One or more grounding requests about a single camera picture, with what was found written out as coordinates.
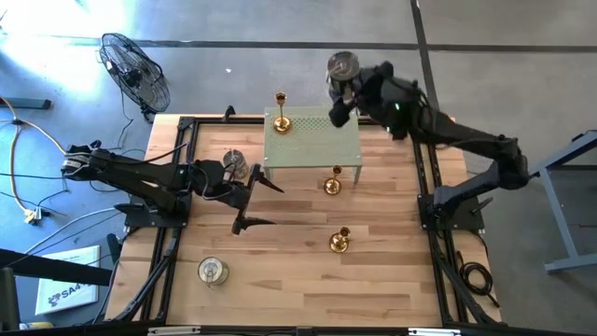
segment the gray floor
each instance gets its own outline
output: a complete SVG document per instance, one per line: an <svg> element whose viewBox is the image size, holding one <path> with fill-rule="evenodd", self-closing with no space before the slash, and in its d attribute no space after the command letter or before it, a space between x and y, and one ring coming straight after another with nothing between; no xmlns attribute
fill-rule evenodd
<svg viewBox="0 0 597 336"><path fill-rule="evenodd" d="M52 100L50 111L19 110L18 114L65 146L95 139L107 147L116 144L126 121L119 90L97 63L96 48L69 47L60 39L36 34L98 37L116 31L141 39L416 43L408 0L79 0L59 6L40 3L35 13L23 3L6 4L9 11L2 25L10 36L21 35L0 37L0 93ZM597 3L591 0L420 0L420 7L429 43L597 42L597 23L591 15ZM172 103L167 113L222 113L227 105L241 113L262 113L265 106L273 105L272 96L278 90L288 94L289 105L328 104L324 76L331 49L145 51L162 65L168 79ZM399 76L423 77L418 51L356 53L362 63L389 60ZM430 58L442 109L470 126L518 136L530 163L596 127L597 54L433 52ZM128 98L125 109L135 116L125 148L145 148L150 126ZM0 127L4 144L0 158L7 158L13 132L11 125ZM56 176L62 155L41 134L28 129L17 145L16 162L17 173ZM468 155L466 162L473 172L488 164ZM6 160L0 171L7 170ZM0 190L9 192L7 177L0 181ZM18 186L22 198L37 203L59 190L61 181L20 178ZM561 186L564 191L570 189L566 179ZM99 193L86 183L69 182L68 187L70 194L47 203L67 216L46 218L37 227L24 224L14 200L0 195L0 246L24 251L70 219L127 201L122 192ZM597 266L559 275L543 271L544 262L565 256L543 187L532 182L525 189L498 190L492 196L495 201L483 215L505 321L519 327L595 333ZM570 197L564 202L574 203ZM76 224L56 241L100 217ZM587 222L594 223L595 216L587 217ZM117 217L47 251L89 245L109 232L121 235L121 228L122 218ZM574 233L579 250L594 251L595 229L575 228Z"/></svg>

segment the brass candlestick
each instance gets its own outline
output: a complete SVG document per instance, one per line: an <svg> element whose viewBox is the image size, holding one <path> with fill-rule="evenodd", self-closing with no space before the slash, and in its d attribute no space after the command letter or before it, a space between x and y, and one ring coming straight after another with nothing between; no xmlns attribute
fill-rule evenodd
<svg viewBox="0 0 597 336"><path fill-rule="evenodd" d="M329 237L329 248L336 253L342 253L348 249L348 236L351 231L343 227Z"/></svg>
<svg viewBox="0 0 597 336"><path fill-rule="evenodd" d="M340 166L334 166L332 172L334 173L334 177L330 177L324 181L324 191L328 195L338 195L342 190L342 183L336 176L342 173L342 168Z"/></svg>
<svg viewBox="0 0 597 336"><path fill-rule="evenodd" d="M273 121L273 129L276 130L277 133L285 134L290 131L290 119L284 116L283 106L286 103L286 93L278 92L275 95L276 103L280 106L280 117L276 118Z"/></svg>

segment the wooden tabletop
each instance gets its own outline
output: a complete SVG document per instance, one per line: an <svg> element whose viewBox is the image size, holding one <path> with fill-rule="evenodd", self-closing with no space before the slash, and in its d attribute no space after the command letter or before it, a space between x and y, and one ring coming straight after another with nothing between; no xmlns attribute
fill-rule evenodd
<svg viewBox="0 0 597 336"><path fill-rule="evenodd" d="M156 117L148 158L173 148L180 117ZM393 142L378 126L361 126L360 133L363 171L356 187L345 172L340 175L342 192L326 195L321 185L332 174L323 168L276 172L274 183L284 194L256 186L247 215L273 220L277 226L251 227L233 235L234 209L194 197L178 252L167 323L439 326L429 244L419 229L412 143ZM239 149L250 164L261 163L263 126L203 125L195 158L222 160L231 148ZM462 151L449 148L437 155L445 184L467 179ZM342 226L352 232L350 247L336 254L327 241ZM155 229L141 229L125 242L107 317L121 312L146 280L155 236ZM454 241L465 261L488 266L476 236L456 231ZM197 275L199 262L210 256L229 265L229 279L222 286L209 288ZM161 287L160 280L152 316ZM455 315L450 286L447 293ZM475 298L490 316L500 319L488 298Z"/></svg>

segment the silver canister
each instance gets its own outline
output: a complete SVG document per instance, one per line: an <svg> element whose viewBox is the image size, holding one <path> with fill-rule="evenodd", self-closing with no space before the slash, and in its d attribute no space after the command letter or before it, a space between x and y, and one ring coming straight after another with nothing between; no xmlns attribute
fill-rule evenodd
<svg viewBox="0 0 597 336"><path fill-rule="evenodd" d="M208 287L217 286L228 279L229 268L226 262L216 257L207 257L199 263L197 274Z"/></svg>
<svg viewBox="0 0 597 336"><path fill-rule="evenodd" d="M353 99L354 79L358 76L358 58L350 51L340 51L327 60L327 83L333 103L341 97L345 104Z"/></svg>
<svg viewBox="0 0 597 336"><path fill-rule="evenodd" d="M243 179L249 174L249 165L246 163L246 159L242 152L238 149L231 149L224 154L224 166L226 172L234 174L234 179Z"/></svg>

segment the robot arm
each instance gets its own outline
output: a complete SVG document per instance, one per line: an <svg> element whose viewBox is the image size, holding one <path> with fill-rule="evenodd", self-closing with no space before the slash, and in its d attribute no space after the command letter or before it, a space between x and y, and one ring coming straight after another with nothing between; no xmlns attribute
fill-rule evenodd
<svg viewBox="0 0 597 336"><path fill-rule="evenodd" d="M70 146L62 164L62 174L75 181L101 181L137 196L141 203L116 206L127 215L146 214L141 216L142 219L187 216L190 193L194 191L206 201L222 202L239 210L232 226L234 234L252 225L274 224L244 216L256 182L283 192L265 178L258 164L251 169L249 182L245 185L226 180L225 167L220 161L153 164L151 160L138 161L117 155L100 145L95 142L91 146Z"/></svg>
<svg viewBox="0 0 597 336"><path fill-rule="evenodd" d="M493 160L486 172L458 186L437 188L428 203L428 216L450 217L466 199L497 188L519 189L528 183L527 159L521 154L517 138L454 122L429 105L416 81L394 77L394 67L389 62L360 68L352 53L340 52L332 56L327 66L334 102L329 117L336 127L346 123L350 111L357 108L360 115L369 115L394 140L409 134L424 144L459 147Z"/></svg>

